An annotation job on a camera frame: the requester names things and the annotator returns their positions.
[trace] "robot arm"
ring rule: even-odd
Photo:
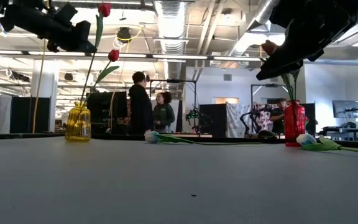
[[[358,0],[281,0],[270,16],[286,28],[283,45],[257,74],[258,80],[274,78],[315,61],[324,48],[358,23]]]

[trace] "ceiling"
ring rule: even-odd
[[[197,52],[201,33],[204,26],[204,21],[208,15],[208,6],[211,1],[217,0],[197,0],[188,6],[188,21],[186,28],[186,54],[195,54]],[[80,1],[69,1],[76,4]],[[71,20],[72,23],[80,22],[82,20],[90,21],[91,33],[89,40],[94,42],[96,32],[96,19],[94,18],[97,10],[92,4],[92,0],[82,1],[82,7],[77,8],[78,13]],[[207,54],[213,52],[225,52],[233,48],[237,39],[245,32],[247,23],[242,22],[244,15],[252,14],[257,9],[258,0],[222,0],[224,11],[229,11],[229,14],[213,14],[209,28],[215,19],[217,19],[216,30],[214,31],[213,39],[208,46]],[[127,45],[122,45],[116,40],[116,32],[120,27],[130,28],[131,36],[136,37]],[[104,19],[103,38],[98,48],[98,52],[109,52],[112,49],[120,49],[121,52],[127,53],[161,53],[160,42],[154,40],[158,37],[157,17],[152,11],[139,11],[128,9],[113,9],[109,17]],[[44,48],[44,41],[38,39],[34,34],[28,33],[25,30],[15,27],[14,30],[7,34],[2,33],[0,36],[0,50],[42,50]],[[259,57],[264,53],[260,51],[258,45],[253,45],[247,49],[247,54],[250,56]],[[341,47],[336,49],[326,49],[326,58],[350,59],[358,56],[358,48]],[[13,84],[20,83],[23,86],[0,86],[0,93],[8,93],[15,95],[26,95],[30,90],[30,83],[15,80],[10,77],[10,71],[19,72],[29,78],[32,77],[32,67],[34,59],[31,58],[3,58],[0,57],[0,83]],[[73,80],[69,82],[65,80],[66,73],[82,75],[87,72],[89,68],[89,60],[57,60],[60,67],[59,85],[82,85],[83,83]],[[108,60],[98,60],[93,64],[92,74],[96,79],[99,70],[102,70]],[[131,75],[135,71],[145,71],[152,78],[165,79],[164,63],[163,62],[132,62],[117,61],[114,63],[119,65],[120,69],[116,70],[112,75],[109,75],[100,85],[105,86],[106,91],[112,91],[114,88],[124,89],[126,86],[132,85]],[[250,63],[252,68],[257,68],[260,63]],[[164,84],[159,85],[158,89],[163,88]],[[58,98],[75,99],[81,94],[81,88],[61,87],[58,89]]]

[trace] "silver ventilation duct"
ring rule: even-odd
[[[158,31],[160,37],[185,37],[187,2],[155,1],[158,14]],[[185,42],[182,40],[161,40],[163,54],[184,54]],[[180,62],[164,62],[164,72],[169,79],[180,79]]]
[[[255,16],[248,25],[247,31],[255,29],[261,25],[264,25],[269,21],[270,15],[273,12],[274,7],[280,2],[280,0],[260,0],[258,9]]]

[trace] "red tulip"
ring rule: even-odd
[[[111,50],[109,53],[109,60],[115,62],[119,58],[119,50]]]
[[[110,4],[100,4],[99,12],[103,15],[103,17],[108,17],[110,15],[111,5]]]
[[[274,44],[270,40],[266,40],[265,43],[260,45],[267,55],[272,55],[277,50],[277,44]]]

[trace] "pillar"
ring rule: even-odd
[[[41,60],[34,60],[31,79],[31,96],[37,96],[37,89],[41,71]],[[50,98],[49,106],[49,129],[48,131],[55,130],[55,110],[57,100],[57,85],[59,80],[59,67],[58,62],[54,60],[44,60],[42,69],[41,85],[38,97]]]

